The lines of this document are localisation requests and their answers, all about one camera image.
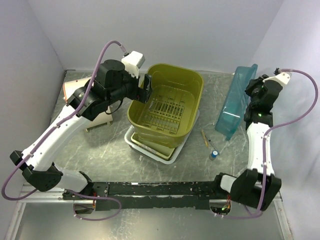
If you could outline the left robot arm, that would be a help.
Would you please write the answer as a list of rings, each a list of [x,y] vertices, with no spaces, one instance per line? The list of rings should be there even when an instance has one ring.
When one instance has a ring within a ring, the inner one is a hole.
[[[139,69],[144,61],[143,57],[130,56],[104,61],[97,74],[73,92],[55,121],[30,147],[12,152],[11,160],[29,184],[40,192],[54,187],[72,190],[83,200],[93,195],[92,182],[85,173],[59,167],[54,160],[75,134],[113,103],[124,98],[141,103],[149,100],[151,76],[145,75],[146,82],[139,87]]]

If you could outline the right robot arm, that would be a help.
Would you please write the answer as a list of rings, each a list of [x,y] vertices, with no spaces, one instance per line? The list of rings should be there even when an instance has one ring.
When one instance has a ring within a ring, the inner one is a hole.
[[[285,72],[262,75],[249,81],[245,89],[250,102],[244,114],[249,152],[245,171],[238,177],[226,173],[216,176],[212,193],[218,199],[230,200],[265,211],[282,186],[275,177],[271,162],[270,137],[273,130],[273,105],[291,76]]]

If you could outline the translucent blue plastic container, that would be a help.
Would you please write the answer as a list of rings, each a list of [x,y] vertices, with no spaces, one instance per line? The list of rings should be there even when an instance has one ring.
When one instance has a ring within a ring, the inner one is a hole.
[[[257,70],[258,65],[253,64],[252,66],[238,66],[234,72],[228,93],[214,127],[217,132],[224,135],[227,141],[232,138],[243,121],[249,98],[245,93],[245,89],[250,80],[256,78]]]

